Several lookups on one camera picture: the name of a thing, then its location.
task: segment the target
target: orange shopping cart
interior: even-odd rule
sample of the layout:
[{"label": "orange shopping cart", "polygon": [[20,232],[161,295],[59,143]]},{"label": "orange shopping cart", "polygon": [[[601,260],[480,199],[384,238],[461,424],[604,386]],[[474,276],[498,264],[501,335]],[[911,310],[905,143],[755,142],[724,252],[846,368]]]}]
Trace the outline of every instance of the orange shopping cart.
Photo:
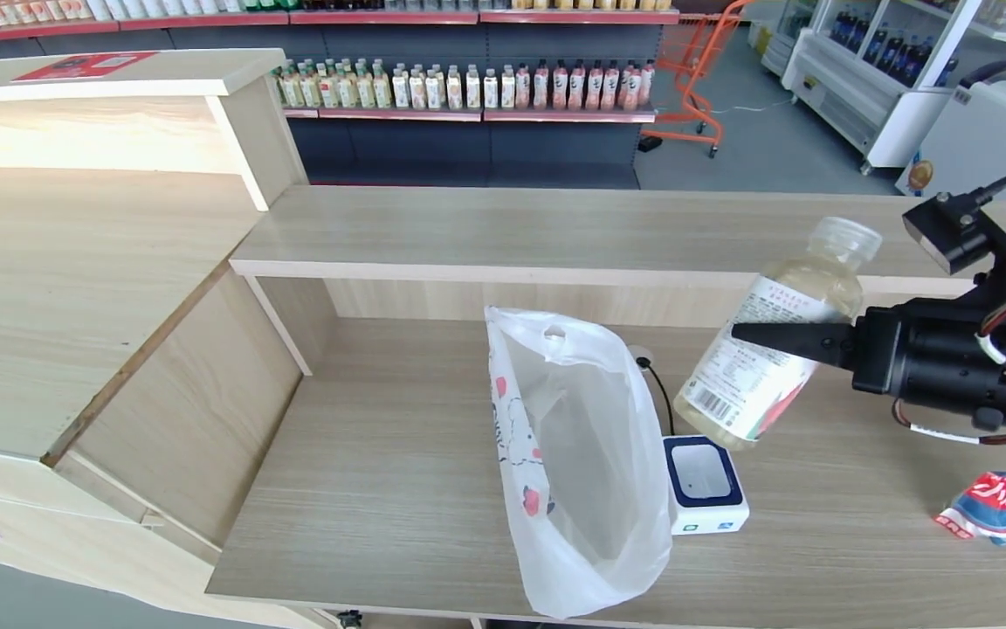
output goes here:
[{"label": "orange shopping cart", "polygon": [[[743,7],[753,1],[735,0],[734,3],[727,5],[724,12],[713,15],[683,13],[678,18],[678,24],[666,27],[662,47],[659,49],[659,59],[655,64],[659,69],[674,72],[674,89],[681,92],[681,103],[679,111],[659,112],[659,115],[655,116],[654,124],[697,123],[698,128],[696,135],[645,129],[644,136],[707,142],[711,144],[709,157],[716,155],[719,141],[724,138],[724,127],[711,115],[713,108],[709,100],[694,90],[698,81],[709,74],[719,53],[724,51],[724,44],[739,25],[739,13],[743,12]],[[706,128],[711,128],[713,135],[702,136]]]}]

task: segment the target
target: wooden counter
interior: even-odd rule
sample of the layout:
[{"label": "wooden counter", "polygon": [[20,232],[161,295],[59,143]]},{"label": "wooden counter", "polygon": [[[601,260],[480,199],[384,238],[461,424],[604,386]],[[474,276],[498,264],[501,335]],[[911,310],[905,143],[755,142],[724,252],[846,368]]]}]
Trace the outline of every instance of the wooden counter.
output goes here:
[{"label": "wooden counter", "polygon": [[305,182],[280,50],[164,51],[101,78],[0,60],[0,563],[180,613],[204,596],[300,369],[224,259]]},{"label": "wooden counter", "polygon": [[[544,621],[503,509],[483,306],[546,308],[649,347],[676,390],[764,263],[822,215],[882,232],[869,302],[959,295],[902,230],[902,196],[291,188],[231,256],[304,377],[208,593],[433,617]],[[1006,220],[1003,208],[990,208]],[[652,383],[658,401],[660,392]],[[665,426],[665,408],[659,419]],[[918,410],[927,426],[967,419]],[[681,420],[675,427],[688,433]],[[823,367],[735,454],[738,533],[677,537],[601,626],[1006,626],[1006,548],[931,517],[1006,447],[912,434]]]},{"label": "wooden counter", "polygon": [[[616,331],[654,350],[668,387],[711,339]],[[297,388],[208,593],[544,620],[519,581],[487,382],[483,323],[341,321]],[[1006,469],[1006,447],[912,434],[889,407],[850,390],[843,371],[819,371],[763,445],[735,455],[751,505],[744,528],[675,537],[648,593],[579,622],[1006,626],[1006,548],[957,539],[930,518],[982,471]]]}]

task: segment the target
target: white plastic bag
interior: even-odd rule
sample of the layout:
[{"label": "white plastic bag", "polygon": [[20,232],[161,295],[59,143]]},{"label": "white plastic bag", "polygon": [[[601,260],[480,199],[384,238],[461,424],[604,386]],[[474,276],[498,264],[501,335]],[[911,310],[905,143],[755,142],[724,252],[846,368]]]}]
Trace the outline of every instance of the white plastic bag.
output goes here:
[{"label": "white plastic bag", "polygon": [[670,560],[670,478],[654,401],[611,330],[487,307],[507,524],[536,613],[645,593]]}]

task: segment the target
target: gray floor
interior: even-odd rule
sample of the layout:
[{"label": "gray floor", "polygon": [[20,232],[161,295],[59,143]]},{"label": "gray floor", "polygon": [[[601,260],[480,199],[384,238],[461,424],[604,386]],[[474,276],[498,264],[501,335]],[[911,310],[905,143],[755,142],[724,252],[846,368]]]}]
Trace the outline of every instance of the gray floor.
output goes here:
[{"label": "gray floor", "polygon": [[[747,46],[745,29],[731,36],[696,92],[707,97],[717,112],[724,112],[716,115],[724,125],[719,152],[709,159],[709,144],[667,139],[635,158],[643,190],[898,194],[897,169],[859,174],[863,160],[859,152],[805,105],[791,105],[791,93]],[[655,95],[662,95],[655,99],[660,109],[678,111],[679,96],[670,76],[659,74]],[[695,127],[690,125],[688,131]]]},{"label": "gray floor", "polygon": [[[667,140],[636,161],[639,183],[650,190],[749,190],[896,194],[897,172],[859,175],[861,156],[803,105],[790,105],[775,75],[760,67],[735,33],[699,92],[718,110],[725,139],[715,159],[701,143]],[[668,78],[655,93],[676,104]],[[161,612],[102,591],[32,577],[0,566],[0,629],[242,629],[252,625]]]}]

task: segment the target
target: red sign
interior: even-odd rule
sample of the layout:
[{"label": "red sign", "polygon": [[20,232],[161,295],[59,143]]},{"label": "red sign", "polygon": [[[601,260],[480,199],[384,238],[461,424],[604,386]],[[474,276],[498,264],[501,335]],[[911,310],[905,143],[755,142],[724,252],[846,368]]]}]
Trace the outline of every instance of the red sign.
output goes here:
[{"label": "red sign", "polygon": [[100,55],[73,55],[18,76],[15,81],[52,81],[56,78],[96,78],[137,63],[153,52],[103,52]]}]

